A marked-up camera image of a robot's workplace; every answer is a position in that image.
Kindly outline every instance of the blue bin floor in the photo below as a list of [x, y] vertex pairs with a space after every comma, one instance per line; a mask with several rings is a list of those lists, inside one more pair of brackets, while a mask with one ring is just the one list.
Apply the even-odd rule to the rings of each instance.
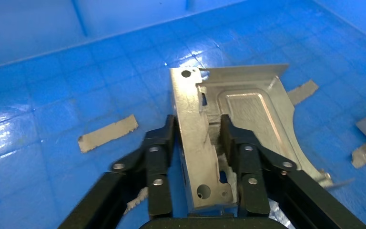
[[[245, 1], [0, 67], [0, 228], [55, 228], [109, 164], [171, 114], [168, 68], [290, 63], [287, 90], [319, 90], [295, 107], [298, 141], [335, 182], [331, 193], [366, 223], [366, 36], [308, 1]], [[78, 137], [134, 114], [139, 128], [86, 154]], [[174, 215], [186, 215], [179, 158], [170, 169]], [[148, 220], [147, 202], [119, 228]]]

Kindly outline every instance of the stamped metal panel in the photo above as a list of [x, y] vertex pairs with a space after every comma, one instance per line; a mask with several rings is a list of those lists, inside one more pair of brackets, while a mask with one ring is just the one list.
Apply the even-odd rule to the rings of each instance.
[[[321, 176], [294, 134], [294, 106], [279, 80], [286, 68], [279, 64], [171, 69], [189, 210], [236, 201], [236, 187], [219, 182], [217, 154], [224, 153], [218, 143], [222, 114], [229, 114], [235, 126], [254, 131], [265, 147], [293, 160], [311, 177]], [[208, 198], [199, 195], [203, 184], [210, 188]]]

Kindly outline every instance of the screw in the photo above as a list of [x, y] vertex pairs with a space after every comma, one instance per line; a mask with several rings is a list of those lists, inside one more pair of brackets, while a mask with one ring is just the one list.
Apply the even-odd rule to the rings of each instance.
[[251, 184], [251, 185], [255, 185], [255, 184], [257, 184], [257, 180], [256, 180], [255, 178], [249, 178], [249, 179], [247, 180], [247, 182], [249, 182], [249, 184]]
[[319, 182], [322, 182], [324, 180], [330, 180], [330, 179], [331, 179], [330, 174], [327, 173], [327, 172], [324, 172], [322, 174], [322, 176], [321, 177], [318, 177], [317, 179], [315, 179], [315, 181], [319, 183]]
[[290, 162], [283, 162], [283, 166], [287, 167], [287, 168], [291, 168], [293, 166], [293, 164], [291, 164]]
[[124, 168], [124, 164], [114, 164], [113, 165], [114, 169], [123, 169]]
[[156, 179], [153, 181], [153, 185], [155, 186], [159, 186], [163, 184], [163, 180], [162, 179]]
[[149, 152], [156, 152], [158, 150], [159, 150], [158, 147], [151, 147], [151, 148], [149, 148]]

